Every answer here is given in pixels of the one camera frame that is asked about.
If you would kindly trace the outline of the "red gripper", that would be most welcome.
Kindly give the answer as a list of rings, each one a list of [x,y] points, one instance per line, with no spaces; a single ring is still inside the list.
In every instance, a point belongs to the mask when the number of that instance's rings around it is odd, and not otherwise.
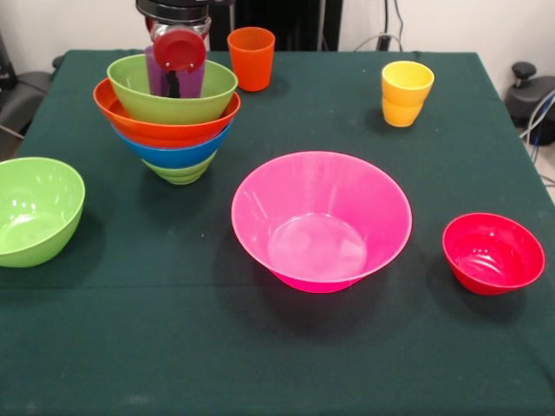
[[[145,23],[154,59],[166,70],[160,75],[160,95],[179,99],[180,81],[175,71],[193,72],[205,62],[207,21],[163,23],[146,17]]]

